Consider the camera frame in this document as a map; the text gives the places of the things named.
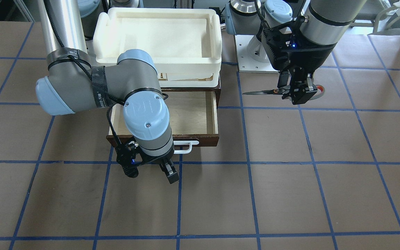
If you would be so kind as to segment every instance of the white foam tray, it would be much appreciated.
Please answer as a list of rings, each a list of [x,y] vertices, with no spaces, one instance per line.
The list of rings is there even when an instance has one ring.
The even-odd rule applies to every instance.
[[[213,10],[111,8],[98,18],[93,47],[101,64],[116,64],[128,49],[146,51],[162,87],[218,84],[222,37]]]

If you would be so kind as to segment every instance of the wooden drawer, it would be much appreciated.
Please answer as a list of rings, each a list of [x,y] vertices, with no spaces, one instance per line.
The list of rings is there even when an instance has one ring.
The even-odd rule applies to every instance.
[[[174,141],[199,141],[198,147],[215,147],[219,141],[216,94],[213,91],[168,92],[165,100],[169,108]],[[132,137],[124,124],[123,107],[115,105],[112,125],[122,142]],[[116,146],[112,131],[106,136]]]

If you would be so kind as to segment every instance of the metal base plate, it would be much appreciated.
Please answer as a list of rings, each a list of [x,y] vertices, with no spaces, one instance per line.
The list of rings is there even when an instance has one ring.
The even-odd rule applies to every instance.
[[[237,50],[237,61],[239,63],[239,71],[246,73],[271,73],[279,72],[271,66],[271,63],[262,63],[254,60],[248,53],[246,47],[253,35],[236,35],[235,47]]]

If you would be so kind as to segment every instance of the metal cylinder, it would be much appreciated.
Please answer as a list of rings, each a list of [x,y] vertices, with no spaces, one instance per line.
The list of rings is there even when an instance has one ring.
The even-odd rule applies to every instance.
[[[65,47],[79,49],[87,53],[84,40],[83,26],[81,25],[80,11],[77,0],[49,0],[49,13],[57,29],[57,33]],[[46,13],[43,0],[38,0],[38,6],[43,26],[44,41],[47,54],[60,48],[49,18]]]
[[[311,7],[325,19],[334,22],[351,22],[367,0],[311,0]]]
[[[139,0],[111,0],[111,7],[138,8]]]
[[[337,43],[367,0],[311,0],[300,31],[320,45]]]

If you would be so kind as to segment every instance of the white drawer handle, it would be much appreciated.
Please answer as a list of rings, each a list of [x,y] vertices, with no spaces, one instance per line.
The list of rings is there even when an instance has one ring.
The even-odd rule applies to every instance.
[[[174,146],[189,146],[189,149],[175,150],[174,154],[186,154],[192,151],[192,145],[198,145],[198,141],[174,141]]]

